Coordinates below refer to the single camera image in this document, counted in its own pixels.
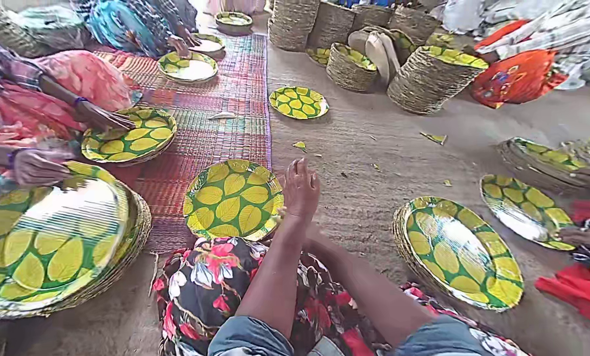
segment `stack of leaf plates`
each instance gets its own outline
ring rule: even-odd
[[[151,160],[169,147],[177,132],[173,116],[162,109],[135,106],[117,111],[128,115],[136,128],[105,133],[88,129],[82,138],[82,154],[98,163],[129,166]]]
[[[158,68],[167,79],[183,84],[206,82],[218,73],[218,63],[212,57],[191,51],[188,58],[180,58],[176,52],[164,55]]]
[[[194,36],[201,40],[201,44],[191,47],[191,50],[194,52],[212,56],[221,53],[225,49],[225,43],[220,37],[207,34],[194,34]]]
[[[48,315],[106,290],[149,233],[142,198],[97,166],[0,199],[0,319]]]
[[[471,210],[422,196],[394,213],[392,229],[401,257],[420,282],[483,309],[505,311],[519,303],[519,265],[501,237]]]
[[[480,184],[481,196],[490,210],[512,231],[544,247],[563,251],[575,248],[557,237],[560,229],[574,223],[543,192],[505,175],[485,175]]]
[[[281,87],[271,93],[268,101],[283,115],[299,120],[320,117],[330,108],[323,95],[306,87]]]
[[[259,241],[277,226],[282,187],[265,167],[227,160],[207,167],[189,185],[183,216],[197,236]]]

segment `woven texture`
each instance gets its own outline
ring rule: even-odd
[[[351,32],[358,31],[365,26],[386,27],[392,16],[392,9],[379,5],[354,5],[352,11],[356,16]]]
[[[441,22],[428,13],[399,6],[389,20],[389,28],[398,28],[414,45],[424,45]]]
[[[166,80],[147,57],[105,51],[101,58],[134,79],[143,91],[139,104],[167,109],[179,129],[170,147],[142,165],[132,188],[152,212],[153,229],[146,249],[163,253],[185,246],[189,229],[183,219],[185,192],[205,167],[243,158],[271,168],[267,100],[267,39],[254,34],[223,36],[226,56],[209,82],[183,85]],[[210,120],[221,111],[236,119]]]
[[[378,71],[367,70],[339,52],[337,44],[330,48],[330,58],[326,67],[328,77],[338,86],[356,92],[365,92],[376,81]]]
[[[347,43],[354,12],[343,6],[321,2],[312,32],[308,35],[307,47],[330,48],[335,43]]]
[[[303,52],[319,10],[319,0],[275,0],[268,38],[286,51]]]
[[[484,69],[452,65],[419,47],[402,65],[387,88],[389,98],[404,110],[420,115],[434,113]]]

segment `hand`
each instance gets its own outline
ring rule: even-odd
[[[66,152],[22,150],[14,158],[14,179],[21,186],[50,186],[69,178],[61,163],[73,158]]]
[[[315,171],[308,169],[306,158],[294,160],[285,176],[283,194],[286,216],[310,222],[319,203],[319,177]]]
[[[177,53],[179,54],[180,58],[189,57],[189,49],[187,48],[187,44],[185,44],[185,41],[179,36],[169,36],[168,45],[171,45],[177,50]]]
[[[590,229],[581,231],[577,227],[565,227],[559,231],[559,237],[563,242],[570,245],[589,245],[590,246]]]
[[[136,127],[135,123],[130,121],[130,118],[126,115],[111,113],[89,101],[80,101],[75,110],[79,114],[79,118],[81,118],[79,121],[88,122],[101,131],[106,131],[107,126],[127,131]]]

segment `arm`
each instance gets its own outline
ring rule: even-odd
[[[367,261],[323,236],[318,227],[310,227],[306,235],[309,252],[328,267],[332,278],[347,289],[359,310],[389,344],[401,344],[422,325],[434,320],[426,308],[402,293]]]
[[[236,311],[236,315],[266,322],[286,338],[291,335],[295,313],[299,256],[317,208],[319,188],[305,158],[291,163],[284,187],[289,211]]]

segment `plate stack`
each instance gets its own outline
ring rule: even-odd
[[[319,0],[275,0],[268,20],[268,39],[285,51],[303,52],[319,5]]]
[[[389,84],[387,95],[404,110],[428,115],[488,67],[482,59],[454,49],[419,47]]]
[[[392,231],[420,284],[482,309],[505,311],[519,303],[519,265],[492,227],[464,206],[421,196],[394,213]]]
[[[590,188],[590,139],[553,150],[513,137],[496,147],[508,169],[523,181],[557,192]]]
[[[308,48],[330,48],[335,43],[346,43],[350,34],[354,12],[343,6],[326,3],[319,4],[315,26],[308,35]]]
[[[347,45],[333,43],[326,73],[344,89],[365,92],[376,81],[378,71],[376,65],[362,53]]]
[[[392,16],[392,9],[380,5],[354,5],[352,11],[356,17],[350,32],[358,31],[365,26],[386,27]]]
[[[136,128],[105,133],[88,129],[82,139],[82,154],[97,163],[132,166],[149,161],[169,147],[177,133],[173,116],[162,109],[135,106],[117,113],[127,115]]]
[[[416,45],[424,45],[441,22],[420,10],[399,6],[389,19],[388,28],[397,28],[413,39]]]
[[[0,319],[49,315],[107,290],[151,228],[146,202],[98,166],[0,199]]]

